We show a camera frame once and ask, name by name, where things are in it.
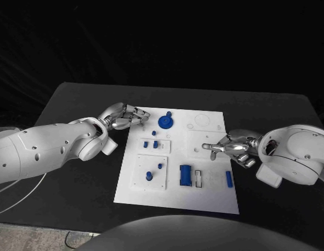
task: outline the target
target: black table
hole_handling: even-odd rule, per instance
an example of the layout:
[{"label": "black table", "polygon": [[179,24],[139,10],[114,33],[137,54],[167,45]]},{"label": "black table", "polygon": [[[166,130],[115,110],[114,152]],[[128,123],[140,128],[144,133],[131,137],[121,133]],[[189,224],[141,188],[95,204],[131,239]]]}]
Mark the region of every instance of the black table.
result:
[{"label": "black table", "polygon": [[[74,83],[59,85],[36,126],[95,117],[120,101],[143,107],[222,111],[227,131],[246,128],[266,133],[292,124],[322,127],[302,95]],[[110,156],[100,153],[87,162],[71,160],[46,174],[33,194],[0,214],[0,222],[102,232],[140,218],[193,214],[261,226],[324,249],[324,183],[318,180],[313,186],[302,186],[283,180],[274,189],[254,177],[259,164],[243,169],[233,163],[240,215],[113,203],[127,133],[110,132],[118,144]],[[22,180],[0,194],[0,210],[27,194],[39,179]]]}]

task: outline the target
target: gray floor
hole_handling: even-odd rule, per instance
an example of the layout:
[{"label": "gray floor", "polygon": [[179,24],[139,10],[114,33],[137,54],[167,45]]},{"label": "gray floor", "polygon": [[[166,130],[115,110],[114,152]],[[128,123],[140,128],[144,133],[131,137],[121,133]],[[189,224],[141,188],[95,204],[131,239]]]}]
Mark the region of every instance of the gray floor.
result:
[{"label": "gray floor", "polygon": [[[0,224],[0,251],[69,251],[66,231]],[[66,244],[78,247],[91,239],[88,233],[71,232]]]}]

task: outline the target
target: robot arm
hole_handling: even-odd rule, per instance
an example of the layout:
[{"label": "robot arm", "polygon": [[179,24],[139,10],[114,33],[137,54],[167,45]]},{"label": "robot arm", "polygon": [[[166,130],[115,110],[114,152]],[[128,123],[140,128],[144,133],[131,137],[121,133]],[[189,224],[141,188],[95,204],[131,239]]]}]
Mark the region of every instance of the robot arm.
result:
[{"label": "robot arm", "polygon": [[302,185],[324,179],[324,130],[316,127],[292,125],[264,136],[233,130],[215,145],[202,144],[202,148],[212,151],[211,160],[224,152],[244,168],[253,166],[248,156],[256,155],[261,160],[256,177],[274,188],[282,178]]},{"label": "robot arm", "polygon": [[6,136],[0,133],[0,183],[42,175],[74,158],[87,161],[100,151],[108,155],[117,147],[108,131],[143,123],[147,118],[146,111],[117,103],[98,118],[10,131]]}]

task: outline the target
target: dark curtain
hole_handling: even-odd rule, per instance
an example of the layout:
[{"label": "dark curtain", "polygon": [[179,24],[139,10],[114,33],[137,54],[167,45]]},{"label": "dark curtain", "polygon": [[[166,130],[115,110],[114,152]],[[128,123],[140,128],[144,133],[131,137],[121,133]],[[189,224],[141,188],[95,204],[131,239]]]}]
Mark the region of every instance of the dark curtain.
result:
[{"label": "dark curtain", "polygon": [[144,9],[0,3],[0,110],[36,116],[76,82],[305,94],[324,112],[324,1]]}]

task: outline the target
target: white platform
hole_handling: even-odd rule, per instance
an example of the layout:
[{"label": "white platform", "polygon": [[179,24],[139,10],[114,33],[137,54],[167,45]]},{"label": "white platform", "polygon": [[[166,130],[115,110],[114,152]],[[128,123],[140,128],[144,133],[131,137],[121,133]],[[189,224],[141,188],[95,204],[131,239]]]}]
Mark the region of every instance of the white platform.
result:
[{"label": "white platform", "polygon": [[[143,125],[130,127],[114,202],[238,214],[234,187],[227,187],[225,180],[225,171],[231,171],[230,158],[218,154],[215,161],[209,161],[209,151],[201,149],[202,143],[215,144],[225,135],[222,113],[140,109],[150,113],[150,118]],[[173,126],[160,129],[157,119],[167,111],[172,112]],[[149,141],[146,149],[141,147],[144,140]],[[154,140],[159,142],[157,149],[152,148]],[[160,161],[166,163],[157,169],[156,162]],[[191,187],[179,186],[179,165],[192,167]],[[149,167],[154,173],[152,181],[144,179]],[[201,171],[201,188],[195,187],[195,170]]]}]

